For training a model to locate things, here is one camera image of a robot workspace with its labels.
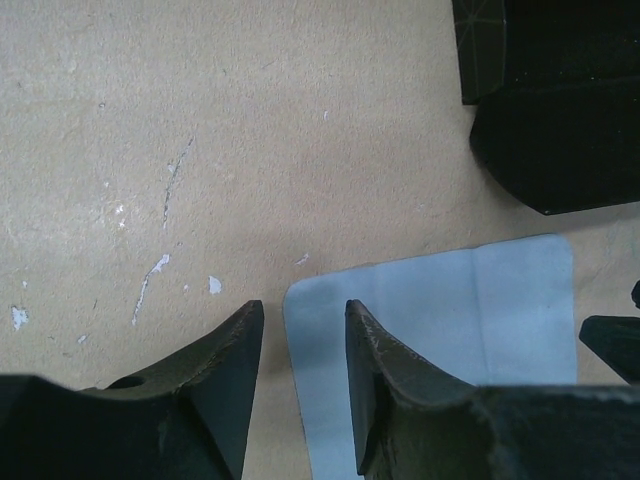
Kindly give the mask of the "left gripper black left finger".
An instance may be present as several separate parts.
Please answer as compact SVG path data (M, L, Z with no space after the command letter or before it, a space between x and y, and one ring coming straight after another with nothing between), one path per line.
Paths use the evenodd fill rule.
M263 328L251 300L105 389L2 376L2 478L241 478Z

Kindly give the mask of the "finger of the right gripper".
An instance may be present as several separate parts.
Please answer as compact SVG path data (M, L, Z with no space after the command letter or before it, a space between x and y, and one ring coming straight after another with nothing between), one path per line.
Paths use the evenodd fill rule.
M579 339L628 384L639 384L638 317L590 316Z

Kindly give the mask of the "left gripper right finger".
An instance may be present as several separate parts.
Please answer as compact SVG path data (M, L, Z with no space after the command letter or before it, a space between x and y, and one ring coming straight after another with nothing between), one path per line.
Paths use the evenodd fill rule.
M476 387L345 311L356 470L367 479L635 479L635 386Z

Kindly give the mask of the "blue cleaning cloth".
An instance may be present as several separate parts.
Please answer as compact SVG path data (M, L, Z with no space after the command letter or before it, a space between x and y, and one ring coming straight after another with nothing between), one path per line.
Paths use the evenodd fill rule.
M539 235L315 276L283 315L311 472L356 477L345 309L361 301L398 340L473 385L573 384L573 256Z

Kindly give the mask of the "black glasses case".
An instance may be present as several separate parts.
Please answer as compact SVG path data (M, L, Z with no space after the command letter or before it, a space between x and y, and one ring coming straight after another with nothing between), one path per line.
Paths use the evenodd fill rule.
M639 198L639 5L456 1L470 147L544 215Z

